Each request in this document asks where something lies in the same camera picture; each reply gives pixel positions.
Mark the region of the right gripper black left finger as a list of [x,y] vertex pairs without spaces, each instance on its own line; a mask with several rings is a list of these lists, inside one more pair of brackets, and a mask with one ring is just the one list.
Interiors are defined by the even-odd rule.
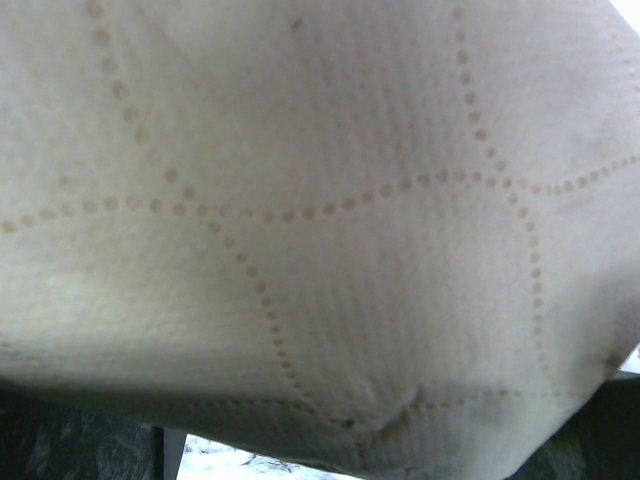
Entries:
[[175,479],[186,433],[1,384],[3,479]]

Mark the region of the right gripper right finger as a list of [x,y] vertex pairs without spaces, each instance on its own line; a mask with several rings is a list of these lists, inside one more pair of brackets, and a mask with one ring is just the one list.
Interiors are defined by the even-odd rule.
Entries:
[[639,477],[639,376],[620,372],[511,476],[513,479]]

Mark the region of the brown paper roll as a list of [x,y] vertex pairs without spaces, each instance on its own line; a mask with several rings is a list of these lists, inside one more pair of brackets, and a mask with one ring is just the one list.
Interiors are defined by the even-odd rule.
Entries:
[[3,387],[504,479],[638,343],[612,3],[2,3]]

